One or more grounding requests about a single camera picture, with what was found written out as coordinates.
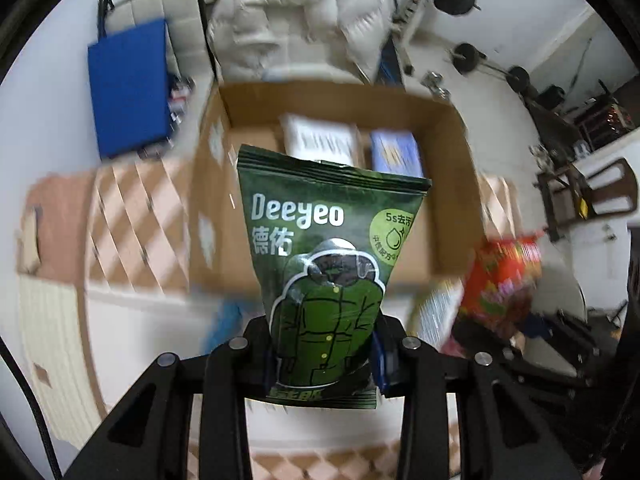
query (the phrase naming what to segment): blue folder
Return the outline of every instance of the blue folder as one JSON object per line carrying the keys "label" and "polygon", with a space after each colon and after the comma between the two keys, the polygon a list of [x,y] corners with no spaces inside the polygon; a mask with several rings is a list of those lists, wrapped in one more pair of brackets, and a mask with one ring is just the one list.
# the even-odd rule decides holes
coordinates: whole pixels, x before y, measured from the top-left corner
{"label": "blue folder", "polygon": [[89,81],[101,158],[170,136],[164,19],[89,46]]}

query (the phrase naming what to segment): black cable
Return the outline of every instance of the black cable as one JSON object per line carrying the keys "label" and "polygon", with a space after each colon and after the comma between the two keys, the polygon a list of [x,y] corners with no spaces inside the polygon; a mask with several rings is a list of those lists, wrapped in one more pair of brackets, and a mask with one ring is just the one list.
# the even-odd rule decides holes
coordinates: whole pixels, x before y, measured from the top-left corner
{"label": "black cable", "polygon": [[98,40],[107,35],[105,21],[110,10],[113,10],[113,2],[111,0],[98,0]]}
{"label": "black cable", "polygon": [[20,370],[18,363],[15,362],[14,356],[11,355],[11,352],[9,352],[9,349],[4,344],[2,336],[0,336],[0,355],[2,356],[2,360],[4,360],[6,366],[14,375],[15,381],[18,383],[18,386],[20,386],[24,397],[29,403],[31,413],[33,413],[33,418],[36,421],[36,426],[38,427],[38,432],[40,433],[40,438],[42,439],[42,445],[44,446],[44,452],[47,455],[49,467],[51,468],[51,472],[53,473],[53,478],[55,478],[55,480],[61,480],[62,472],[60,471],[60,465],[58,464],[56,452],[53,449],[53,443],[51,442],[49,430],[47,429],[47,423],[45,422],[44,416],[42,415],[40,405],[38,404],[35,395],[33,395],[33,390],[29,386],[27,379],[24,377],[22,370]]}
{"label": "black cable", "polygon": [[574,91],[575,84],[578,82],[578,77],[580,76],[580,72],[582,71],[582,66],[584,65],[584,58],[587,56],[587,51],[591,46],[591,41],[593,41],[593,36],[591,36],[586,45],[584,46],[584,50],[582,51],[582,57],[580,58],[580,63],[578,63],[578,69],[575,71],[574,77],[571,79],[571,83],[569,85],[569,89],[564,95],[564,99],[566,100],[569,97],[569,94]]}

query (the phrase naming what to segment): red package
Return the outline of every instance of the red package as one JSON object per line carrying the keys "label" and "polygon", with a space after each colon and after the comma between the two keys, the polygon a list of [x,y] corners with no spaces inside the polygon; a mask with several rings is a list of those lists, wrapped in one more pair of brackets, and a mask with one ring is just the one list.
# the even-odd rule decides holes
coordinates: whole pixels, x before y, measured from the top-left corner
{"label": "red package", "polygon": [[466,279],[459,317],[471,317],[504,339],[511,338],[531,310],[542,275],[538,234],[488,240],[476,251]]}

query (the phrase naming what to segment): white puffer jacket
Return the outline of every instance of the white puffer jacket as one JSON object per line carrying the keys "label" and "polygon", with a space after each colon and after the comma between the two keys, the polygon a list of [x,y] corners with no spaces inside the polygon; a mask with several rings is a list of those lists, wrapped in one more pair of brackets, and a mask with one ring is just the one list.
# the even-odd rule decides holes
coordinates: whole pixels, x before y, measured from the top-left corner
{"label": "white puffer jacket", "polygon": [[319,73],[371,81],[391,13],[392,0],[219,0],[209,39],[225,80]]}

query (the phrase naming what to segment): cardboard box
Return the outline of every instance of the cardboard box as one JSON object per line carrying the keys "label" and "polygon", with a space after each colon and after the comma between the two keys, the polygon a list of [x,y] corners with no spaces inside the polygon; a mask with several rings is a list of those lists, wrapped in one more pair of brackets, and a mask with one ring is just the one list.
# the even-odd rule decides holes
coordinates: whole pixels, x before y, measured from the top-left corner
{"label": "cardboard box", "polygon": [[206,290],[258,295],[234,167],[242,144],[284,152],[285,113],[356,124],[364,161],[368,132],[411,131],[433,187],[424,200],[388,290],[425,286],[467,272],[484,239],[478,178],[456,109],[384,86],[321,81],[213,87],[201,122],[190,201],[190,280]]}
{"label": "cardboard box", "polygon": [[488,238],[515,238],[523,233],[516,185],[497,175],[479,174],[484,233]]}

